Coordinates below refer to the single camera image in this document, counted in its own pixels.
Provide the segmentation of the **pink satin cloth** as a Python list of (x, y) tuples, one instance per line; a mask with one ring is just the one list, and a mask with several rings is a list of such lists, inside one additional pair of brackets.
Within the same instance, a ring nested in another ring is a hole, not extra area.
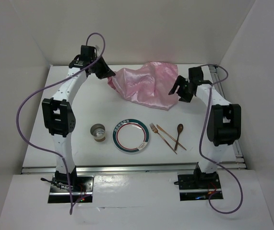
[(168, 111), (178, 103), (169, 95), (178, 76), (178, 67), (165, 62), (148, 62), (137, 70), (122, 68), (108, 78), (108, 85), (132, 103)]

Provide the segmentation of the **brown wooden spoon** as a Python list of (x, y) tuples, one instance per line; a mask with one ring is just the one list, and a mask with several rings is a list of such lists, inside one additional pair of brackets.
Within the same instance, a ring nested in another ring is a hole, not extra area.
[(175, 144), (175, 147), (174, 147), (174, 150), (177, 150), (178, 148), (178, 145), (179, 145), (179, 136), (180, 134), (182, 133), (183, 131), (183, 124), (178, 124), (177, 126), (177, 139), (176, 139), (176, 144)]

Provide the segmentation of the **copper knife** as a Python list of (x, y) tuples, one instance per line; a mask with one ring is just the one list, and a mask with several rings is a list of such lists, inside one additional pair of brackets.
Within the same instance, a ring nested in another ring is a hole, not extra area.
[[(171, 138), (174, 142), (176, 142), (177, 140), (174, 138), (174, 137), (172, 137), (170, 134), (168, 134), (161, 126), (159, 126), (159, 125), (156, 125), (157, 126), (157, 128), (160, 130), (160, 131), (162, 131), (163, 133), (165, 133), (169, 138)], [(180, 146), (180, 147), (182, 147), (184, 150), (187, 150), (183, 145), (181, 145), (179, 142), (178, 142), (178, 146)]]

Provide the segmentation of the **copper fork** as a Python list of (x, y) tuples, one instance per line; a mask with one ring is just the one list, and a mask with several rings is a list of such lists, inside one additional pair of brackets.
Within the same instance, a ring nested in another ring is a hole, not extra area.
[(153, 124), (153, 123), (150, 123), (150, 128), (151, 128), (151, 130), (155, 133), (155, 134), (157, 134), (167, 145), (168, 145), (168, 147), (175, 153), (175, 154), (177, 154), (176, 153), (176, 151), (172, 148), (172, 146), (167, 142), (167, 140), (158, 132), (158, 129), (156, 128), (156, 126)]

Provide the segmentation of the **steel cup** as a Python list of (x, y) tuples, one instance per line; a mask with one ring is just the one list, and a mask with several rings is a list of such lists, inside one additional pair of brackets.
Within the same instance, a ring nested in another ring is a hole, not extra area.
[(90, 133), (96, 142), (103, 142), (106, 139), (106, 129), (103, 124), (92, 125)]

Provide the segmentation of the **white plate green rim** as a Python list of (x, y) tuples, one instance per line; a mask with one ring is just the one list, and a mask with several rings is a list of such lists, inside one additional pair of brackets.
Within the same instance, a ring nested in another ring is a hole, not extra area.
[(150, 134), (143, 122), (125, 119), (114, 127), (112, 139), (117, 149), (125, 154), (136, 155), (147, 146)]

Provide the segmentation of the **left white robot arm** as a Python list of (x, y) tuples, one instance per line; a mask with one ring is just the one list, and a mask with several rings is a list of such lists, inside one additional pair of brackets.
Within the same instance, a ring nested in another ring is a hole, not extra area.
[(71, 104), (90, 74), (95, 74), (99, 79), (115, 76), (94, 46), (82, 45), (80, 54), (69, 64), (67, 80), (51, 98), (42, 101), (44, 125), (52, 136), (58, 154), (55, 181), (67, 191), (73, 191), (78, 185), (71, 149), (71, 134), (76, 126)]

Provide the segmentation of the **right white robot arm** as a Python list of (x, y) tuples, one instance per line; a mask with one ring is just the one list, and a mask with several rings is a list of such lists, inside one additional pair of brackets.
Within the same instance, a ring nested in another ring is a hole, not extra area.
[(217, 169), (228, 148), (241, 136), (241, 107), (226, 100), (215, 88), (221, 81), (204, 79), (202, 66), (188, 69), (188, 77), (178, 76), (169, 94), (180, 101), (199, 98), (206, 105), (204, 125), (199, 142), (201, 160), (193, 172), (193, 184), (206, 188), (217, 179)]

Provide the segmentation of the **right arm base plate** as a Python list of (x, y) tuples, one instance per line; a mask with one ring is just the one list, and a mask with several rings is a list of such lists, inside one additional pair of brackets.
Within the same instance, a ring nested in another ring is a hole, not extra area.
[(196, 201), (223, 199), (222, 188), (218, 175), (214, 179), (197, 181), (192, 174), (178, 174), (173, 183), (179, 188), (180, 201)]

